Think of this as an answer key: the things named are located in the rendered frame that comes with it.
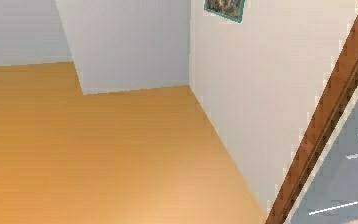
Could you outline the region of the brown wooden room door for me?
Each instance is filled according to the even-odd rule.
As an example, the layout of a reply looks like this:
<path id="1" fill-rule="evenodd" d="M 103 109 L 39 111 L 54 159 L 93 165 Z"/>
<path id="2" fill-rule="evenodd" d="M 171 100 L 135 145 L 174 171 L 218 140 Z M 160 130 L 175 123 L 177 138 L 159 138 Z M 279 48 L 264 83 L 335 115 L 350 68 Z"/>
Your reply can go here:
<path id="1" fill-rule="evenodd" d="M 284 224 L 358 86 L 358 14 L 265 224 Z"/>

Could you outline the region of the teal framed wall picture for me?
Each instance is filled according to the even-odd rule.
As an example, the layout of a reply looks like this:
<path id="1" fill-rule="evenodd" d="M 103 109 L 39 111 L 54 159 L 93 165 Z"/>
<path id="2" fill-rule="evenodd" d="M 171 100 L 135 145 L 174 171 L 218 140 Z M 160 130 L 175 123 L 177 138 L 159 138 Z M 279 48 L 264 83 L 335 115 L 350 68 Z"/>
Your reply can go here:
<path id="1" fill-rule="evenodd" d="M 228 20 L 240 23 L 245 0 L 205 0 L 204 10 Z"/>

